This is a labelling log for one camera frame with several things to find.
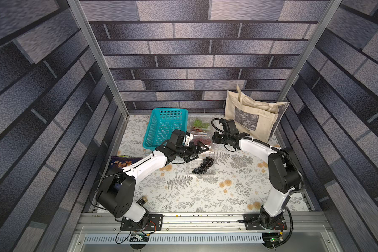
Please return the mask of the clear clamshell container back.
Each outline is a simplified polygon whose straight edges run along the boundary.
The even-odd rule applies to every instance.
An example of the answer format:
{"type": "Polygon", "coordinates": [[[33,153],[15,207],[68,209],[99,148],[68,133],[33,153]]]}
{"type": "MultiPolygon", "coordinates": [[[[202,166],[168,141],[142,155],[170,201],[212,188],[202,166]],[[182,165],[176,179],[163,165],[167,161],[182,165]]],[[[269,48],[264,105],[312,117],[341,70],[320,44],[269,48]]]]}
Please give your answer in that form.
{"type": "Polygon", "coordinates": [[[215,155],[205,154],[187,164],[186,171],[189,175],[208,176],[215,175],[215,155]]]}

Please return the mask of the clear clamshell container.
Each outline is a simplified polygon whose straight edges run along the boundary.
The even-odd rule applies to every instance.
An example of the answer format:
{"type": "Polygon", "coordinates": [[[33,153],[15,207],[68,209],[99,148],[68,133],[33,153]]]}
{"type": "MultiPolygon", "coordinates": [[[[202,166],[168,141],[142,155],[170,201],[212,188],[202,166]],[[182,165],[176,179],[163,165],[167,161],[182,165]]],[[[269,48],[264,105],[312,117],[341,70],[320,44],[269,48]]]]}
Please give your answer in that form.
{"type": "Polygon", "coordinates": [[[189,118],[189,130],[192,134],[208,134],[211,126],[209,122],[201,118],[189,118]]]}
{"type": "Polygon", "coordinates": [[[197,144],[199,141],[209,148],[209,150],[205,151],[204,154],[214,153],[215,148],[214,148],[214,143],[212,142],[211,134],[194,134],[193,142],[197,144]]]}
{"type": "Polygon", "coordinates": [[[205,154],[187,164],[186,171],[189,175],[208,176],[215,175],[215,155],[205,154]]]}

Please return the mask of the clear clamshell container front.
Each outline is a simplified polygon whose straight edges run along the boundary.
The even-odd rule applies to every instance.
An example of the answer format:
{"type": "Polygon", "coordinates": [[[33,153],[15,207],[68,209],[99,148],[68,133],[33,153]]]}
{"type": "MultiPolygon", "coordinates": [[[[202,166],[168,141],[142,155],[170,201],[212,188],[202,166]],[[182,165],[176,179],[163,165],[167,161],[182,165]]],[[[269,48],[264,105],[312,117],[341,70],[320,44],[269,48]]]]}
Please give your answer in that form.
{"type": "Polygon", "coordinates": [[[211,126],[209,122],[201,118],[189,118],[189,130],[192,134],[208,134],[211,126]]]}

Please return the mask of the teal plastic basket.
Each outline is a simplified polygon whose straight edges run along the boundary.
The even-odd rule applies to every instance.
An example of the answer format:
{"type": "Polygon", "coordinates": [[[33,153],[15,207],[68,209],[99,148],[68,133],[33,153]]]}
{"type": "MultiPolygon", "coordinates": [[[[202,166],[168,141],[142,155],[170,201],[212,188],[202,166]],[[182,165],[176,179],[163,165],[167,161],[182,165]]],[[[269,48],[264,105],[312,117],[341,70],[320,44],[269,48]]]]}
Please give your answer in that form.
{"type": "Polygon", "coordinates": [[[178,108],[156,108],[151,112],[143,140],[145,149],[154,151],[174,130],[187,131],[188,111],[178,108]]]}

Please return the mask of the green grape bunch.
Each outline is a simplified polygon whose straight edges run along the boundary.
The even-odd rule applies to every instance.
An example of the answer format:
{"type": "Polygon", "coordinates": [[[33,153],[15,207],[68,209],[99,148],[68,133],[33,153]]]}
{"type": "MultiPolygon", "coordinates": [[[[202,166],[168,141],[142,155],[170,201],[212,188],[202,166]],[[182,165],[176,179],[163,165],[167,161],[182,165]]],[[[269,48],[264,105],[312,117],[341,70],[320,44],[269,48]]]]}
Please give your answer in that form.
{"type": "Polygon", "coordinates": [[[209,128],[209,123],[203,122],[201,119],[195,119],[192,122],[192,129],[194,130],[207,130],[209,128]]]}

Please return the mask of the black grape bunch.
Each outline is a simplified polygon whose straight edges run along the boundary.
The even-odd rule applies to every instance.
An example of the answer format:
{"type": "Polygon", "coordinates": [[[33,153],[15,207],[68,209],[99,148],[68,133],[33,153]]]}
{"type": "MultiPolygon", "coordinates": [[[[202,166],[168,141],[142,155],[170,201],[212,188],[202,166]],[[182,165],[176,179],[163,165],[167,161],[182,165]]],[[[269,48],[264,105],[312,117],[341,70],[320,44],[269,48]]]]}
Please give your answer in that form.
{"type": "Polygon", "coordinates": [[[192,173],[196,175],[207,174],[213,164],[214,159],[211,157],[206,157],[203,159],[203,162],[197,168],[192,170],[192,173]]]}

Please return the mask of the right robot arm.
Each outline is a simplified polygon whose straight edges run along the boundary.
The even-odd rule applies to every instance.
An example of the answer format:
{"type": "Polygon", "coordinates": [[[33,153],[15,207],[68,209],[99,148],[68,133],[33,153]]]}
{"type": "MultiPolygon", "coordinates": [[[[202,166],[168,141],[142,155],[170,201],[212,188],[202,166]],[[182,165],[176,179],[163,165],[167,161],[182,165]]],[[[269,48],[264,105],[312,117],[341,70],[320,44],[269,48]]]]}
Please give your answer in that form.
{"type": "Polygon", "coordinates": [[[266,230],[274,228],[282,220],[292,195],[304,188],[299,162],[292,150],[276,148],[247,133],[240,133],[234,120],[214,118],[211,126],[215,129],[212,137],[214,144],[231,146],[267,163],[272,188],[267,201],[260,208],[256,223],[266,230]]]}

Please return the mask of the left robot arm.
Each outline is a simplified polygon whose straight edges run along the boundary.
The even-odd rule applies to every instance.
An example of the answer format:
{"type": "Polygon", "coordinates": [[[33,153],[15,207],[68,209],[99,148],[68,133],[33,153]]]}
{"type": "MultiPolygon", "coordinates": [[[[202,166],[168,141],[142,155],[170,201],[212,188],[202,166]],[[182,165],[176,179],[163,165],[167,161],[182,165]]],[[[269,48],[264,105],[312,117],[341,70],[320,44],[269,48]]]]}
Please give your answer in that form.
{"type": "Polygon", "coordinates": [[[200,141],[195,143],[192,139],[192,134],[174,130],[170,138],[149,156],[130,166],[109,169],[99,182],[96,201],[117,221],[129,221],[129,225],[138,230],[146,228],[150,222],[149,211],[133,199],[136,185],[178,157],[188,163],[209,150],[209,146],[200,141]]]}

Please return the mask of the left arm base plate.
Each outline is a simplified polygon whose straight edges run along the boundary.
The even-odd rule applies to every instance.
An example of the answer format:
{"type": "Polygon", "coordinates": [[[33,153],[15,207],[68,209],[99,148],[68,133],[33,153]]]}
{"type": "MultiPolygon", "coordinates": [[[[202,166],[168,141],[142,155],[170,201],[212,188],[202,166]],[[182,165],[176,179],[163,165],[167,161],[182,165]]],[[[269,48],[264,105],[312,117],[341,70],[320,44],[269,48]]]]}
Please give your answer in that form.
{"type": "Polygon", "coordinates": [[[123,218],[120,223],[121,231],[149,231],[157,232],[162,230],[163,223],[162,214],[145,214],[143,219],[139,222],[123,218]]]}

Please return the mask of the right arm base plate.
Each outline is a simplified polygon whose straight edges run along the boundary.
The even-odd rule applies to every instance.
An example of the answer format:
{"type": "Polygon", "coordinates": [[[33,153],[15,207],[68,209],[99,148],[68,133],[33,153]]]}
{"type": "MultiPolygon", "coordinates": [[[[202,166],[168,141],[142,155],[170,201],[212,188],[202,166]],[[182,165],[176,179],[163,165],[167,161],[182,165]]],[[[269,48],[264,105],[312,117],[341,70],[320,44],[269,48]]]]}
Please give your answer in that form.
{"type": "Polygon", "coordinates": [[[275,217],[264,214],[260,217],[259,213],[244,214],[243,219],[238,222],[244,224],[247,231],[284,231],[288,229],[283,213],[275,217]]]}

